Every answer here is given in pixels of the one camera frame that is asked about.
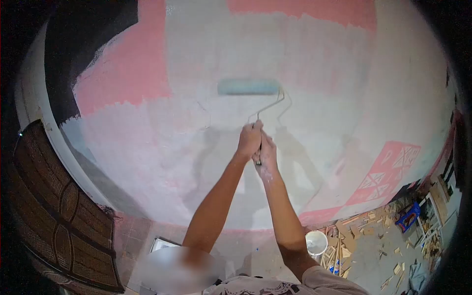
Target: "wooden stick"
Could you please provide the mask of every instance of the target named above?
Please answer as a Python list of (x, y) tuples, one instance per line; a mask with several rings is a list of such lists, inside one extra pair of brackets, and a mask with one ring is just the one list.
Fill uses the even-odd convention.
[(333, 274), (335, 273), (336, 271), (336, 263), (337, 263), (337, 253), (338, 253), (338, 247), (339, 247), (339, 244), (341, 243), (341, 239), (338, 238), (337, 239), (337, 247), (336, 247), (336, 258), (334, 259), (334, 267), (333, 267)]
[(337, 272), (338, 276), (341, 276), (341, 238), (339, 238), (339, 271)]

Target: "pink paint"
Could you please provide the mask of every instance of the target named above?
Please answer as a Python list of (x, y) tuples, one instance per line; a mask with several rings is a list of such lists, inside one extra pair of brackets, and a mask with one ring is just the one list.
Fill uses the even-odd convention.
[(304, 212), (298, 217), (302, 225), (311, 225), (330, 221), (336, 213), (341, 210), (342, 206), (333, 207), (328, 209), (315, 210), (310, 212)]
[(396, 186), (413, 165), (420, 153), (420, 146), (388, 141), (371, 169), (352, 194), (346, 205), (354, 205), (386, 197), (390, 201), (397, 191)]
[(372, 0), (227, 0), (227, 4), (232, 13), (282, 12), (297, 18), (306, 14), (343, 26), (358, 26), (371, 32), (377, 28)]
[(74, 86), (81, 116), (105, 105), (169, 97), (166, 69), (165, 0), (140, 0), (137, 24), (105, 45)]

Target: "paint roller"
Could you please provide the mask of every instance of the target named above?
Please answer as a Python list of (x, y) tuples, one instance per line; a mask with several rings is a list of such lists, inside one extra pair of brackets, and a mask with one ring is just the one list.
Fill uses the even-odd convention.
[[(218, 82), (217, 89), (218, 95), (277, 95), (275, 102), (257, 111), (258, 120), (261, 112), (285, 99), (285, 92), (275, 79), (222, 79)], [(255, 161), (255, 164), (257, 166), (262, 165), (260, 160)]]

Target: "forearm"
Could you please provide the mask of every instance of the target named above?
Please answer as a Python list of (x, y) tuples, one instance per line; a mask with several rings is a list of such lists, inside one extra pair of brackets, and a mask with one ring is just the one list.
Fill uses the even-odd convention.
[(304, 229), (290, 203), (280, 174), (274, 173), (270, 181), (264, 181), (264, 188), (284, 264), (302, 281), (305, 270), (319, 264), (308, 254)]
[(225, 225), (229, 207), (247, 160), (238, 154), (233, 156), (223, 175), (198, 206), (182, 246), (208, 253), (211, 251)]
[(288, 250), (306, 249), (304, 229), (288, 198), (282, 177), (277, 172), (264, 182), (277, 243)]

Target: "pink tile pattern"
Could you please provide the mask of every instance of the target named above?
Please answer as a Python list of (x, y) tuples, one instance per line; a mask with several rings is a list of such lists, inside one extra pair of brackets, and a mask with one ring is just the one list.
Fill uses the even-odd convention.
[(311, 224), (316, 224), (316, 223), (322, 223), (326, 221), (330, 221), (336, 213), (342, 208), (342, 206), (339, 207), (333, 207), (333, 208), (327, 208), (327, 209), (320, 209), (320, 210), (315, 210), (315, 211), (310, 211), (310, 212), (304, 212), (298, 216), (300, 222), (302, 225), (311, 225)]
[(397, 193), (396, 187), (413, 165), (420, 153), (418, 145), (388, 141), (376, 158), (364, 180), (351, 195), (346, 205), (385, 198), (390, 201)]

